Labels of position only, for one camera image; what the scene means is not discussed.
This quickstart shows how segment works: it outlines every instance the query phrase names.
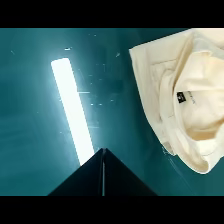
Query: clothing tag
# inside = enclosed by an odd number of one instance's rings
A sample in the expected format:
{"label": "clothing tag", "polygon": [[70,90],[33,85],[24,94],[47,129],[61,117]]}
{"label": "clothing tag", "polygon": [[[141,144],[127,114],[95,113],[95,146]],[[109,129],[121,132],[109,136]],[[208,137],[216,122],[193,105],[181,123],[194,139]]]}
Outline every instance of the clothing tag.
{"label": "clothing tag", "polygon": [[177,93],[177,99],[178,99],[179,103],[183,103],[184,101],[186,101],[186,98],[185,98],[183,92]]}

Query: cream fabric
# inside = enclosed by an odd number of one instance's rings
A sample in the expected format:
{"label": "cream fabric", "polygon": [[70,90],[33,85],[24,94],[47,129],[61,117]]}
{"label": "cream fabric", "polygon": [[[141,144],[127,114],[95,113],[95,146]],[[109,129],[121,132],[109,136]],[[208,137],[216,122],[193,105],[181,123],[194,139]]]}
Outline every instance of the cream fabric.
{"label": "cream fabric", "polygon": [[224,29],[203,28],[130,49],[148,122],[170,154],[201,174],[224,156],[222,47]]}

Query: glossy tabletop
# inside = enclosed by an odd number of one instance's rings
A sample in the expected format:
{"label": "glossy tabletop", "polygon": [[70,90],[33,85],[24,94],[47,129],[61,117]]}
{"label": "glossy tabletop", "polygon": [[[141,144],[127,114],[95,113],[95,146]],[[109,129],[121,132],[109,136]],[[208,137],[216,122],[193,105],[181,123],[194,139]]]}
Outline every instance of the glossy tabletop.
{"label": "glossy tabletop", "polygon": [[62,58],[94,152],[110,149],[158,195],[224,195],[224,159],[200,175],[167,154],[135,82],[128,50],[183,30],[0,29],[0,195],[48,195],[80,166],[52,70]]}

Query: black triangular object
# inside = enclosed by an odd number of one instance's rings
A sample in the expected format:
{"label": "black triangular object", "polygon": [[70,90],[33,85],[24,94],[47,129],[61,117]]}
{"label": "black triangular object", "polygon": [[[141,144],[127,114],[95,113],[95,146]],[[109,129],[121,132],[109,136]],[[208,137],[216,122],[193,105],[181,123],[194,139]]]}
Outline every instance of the black triangular object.
{"label": "black triangular object", "polygon": [[49,194],[49,196],[155,195],[108,149],[100,149]]}

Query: teal surface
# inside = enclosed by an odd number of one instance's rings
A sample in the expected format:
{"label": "teal surface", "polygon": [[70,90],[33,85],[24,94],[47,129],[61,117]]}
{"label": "teal surface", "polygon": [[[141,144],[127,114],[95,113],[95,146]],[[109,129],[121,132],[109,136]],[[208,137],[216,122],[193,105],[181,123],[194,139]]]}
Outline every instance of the teal surface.
{"label": "teal surface", "polygon": [[95,152],[110,149],[158,195],[224,195],[224,159],[200,175],[164,153],[133,74],[128,49],[183,30],[0,29],[0,195],[47,195],[79,167],[51,68],[64,57],[90,92]]}

